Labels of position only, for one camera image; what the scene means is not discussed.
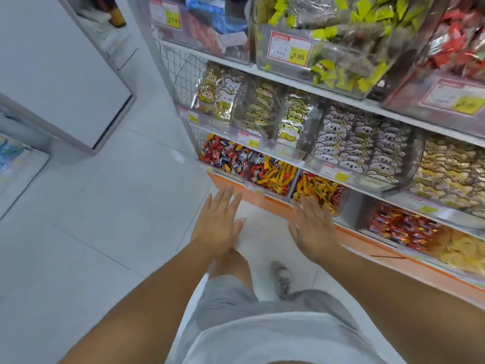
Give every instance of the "person's left hand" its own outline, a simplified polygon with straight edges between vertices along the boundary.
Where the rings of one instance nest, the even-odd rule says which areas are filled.
[[[214,199],[209,194],[193,228],[190,242],[206,247],[214,259],[231,249],[246,221],[241,218],[234,222],[243,196],[238,193],[229,204],[233,191],[232,186],[221,189]]]

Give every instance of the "person's right hand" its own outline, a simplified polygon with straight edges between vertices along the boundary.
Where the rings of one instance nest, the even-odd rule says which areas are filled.
[[[296,224],[288,222],[289,233],[296,246],[313,263],[319,263],[325,255],[338,248],[335,226],[330,210],[323,210],[314,197],[301,197],[301,207],[293,201]]]

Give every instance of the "gray shorts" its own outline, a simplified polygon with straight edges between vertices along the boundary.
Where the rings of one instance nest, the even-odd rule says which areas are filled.
[[[181,363],[203,331],[253,315],[279,312],[329,313],[350,328],[358,325],[340,301],[321,290],[303,290],[280,301],[258,301],[258,298],[234,276],[218,276],[207,281],[197,307],[180,338],[176,363]]]

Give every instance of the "white t-shirt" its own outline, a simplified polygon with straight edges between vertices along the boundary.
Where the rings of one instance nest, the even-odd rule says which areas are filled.
[[[316,312],[238,319],[201,332],[183,364],[385,364],[362,332]]]

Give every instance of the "yellow price label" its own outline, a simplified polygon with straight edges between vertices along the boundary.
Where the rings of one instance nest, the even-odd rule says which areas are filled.
[[[182,29],[180,26],[180,16],[178,12],[165,10],[165,16],[167,17],[167,25],[175,29]]]
[[[421,208],[418,209],[418,212],[429,214],[429,213],[438,212],[438,210],[430,206],[422,206]]]
[[[295,65],[306,66],[306,60],[308,59],[309,53],[310,51],[304,48],[292,46],[289,50],[288,62]]]
[[[452,106],[452,110],[475,115],[485,105],[485,98],[463,96]]]
[[[191,122],[193,122],[193,123],[196,123],[196,124],[198,124],[198,123],[199,123],[199,118],[198,118],[198,116],[194,116],[194,115],[192,115],[191,113],[189,114],[189,120],[190,120]]]
[[[259,148],[259,141],[258,140],[254,140],[254,139],[250,139],[248,141],[248,146],[250,147],[253,147],[253,148]]]
[[[348,179],[348,175],[343,174],[342,172],[337,172],[335,175],[335,180],[340,181],[341,183],[344,183]]]

